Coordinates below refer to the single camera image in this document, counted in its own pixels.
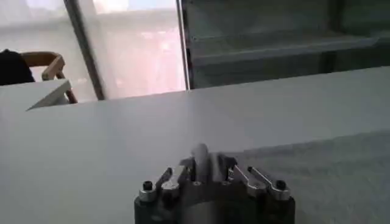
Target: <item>wooden chair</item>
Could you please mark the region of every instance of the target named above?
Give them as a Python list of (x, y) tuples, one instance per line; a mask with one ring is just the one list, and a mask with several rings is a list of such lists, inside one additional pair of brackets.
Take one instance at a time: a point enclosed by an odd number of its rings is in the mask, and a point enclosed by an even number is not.
[[(65, 79), (62, 72), (65, 61), (60, 54), (54, 52), (26, 52), (21, 55), (29, 67), (47, 66), (42, 72), (42, 81), (54, 80), (55, 77), (57, 79)], [(65, 92), (65, 95), (69, 103), (77, 103), (72, 90)]]

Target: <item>table surface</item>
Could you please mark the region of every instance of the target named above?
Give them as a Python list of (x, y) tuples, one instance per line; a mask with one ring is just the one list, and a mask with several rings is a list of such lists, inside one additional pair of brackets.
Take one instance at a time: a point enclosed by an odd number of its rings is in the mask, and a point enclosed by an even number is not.
[(197, 143), (239, 152), (390, 128), (390, 67), (37, 108), (0, 129), (1, 223), (133, 223)]
[(0, 86), (0, 120), (20, 116), (29, 109), (48, 106), (68, 89), (70, 83), (67, 80)]

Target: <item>bolt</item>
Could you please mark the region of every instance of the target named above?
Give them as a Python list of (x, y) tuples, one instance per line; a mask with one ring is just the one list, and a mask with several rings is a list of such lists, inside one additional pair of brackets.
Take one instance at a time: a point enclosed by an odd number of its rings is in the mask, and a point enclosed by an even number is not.
[(276, 188), (278, 190), (284, 191), (287, 188), (287, 184), (283, 180), (277, 180), (276, 181)]
[(151, 181), (145, 181), (142, 185), (144, 191), (151, 191), (153, 189), (153, 183)]

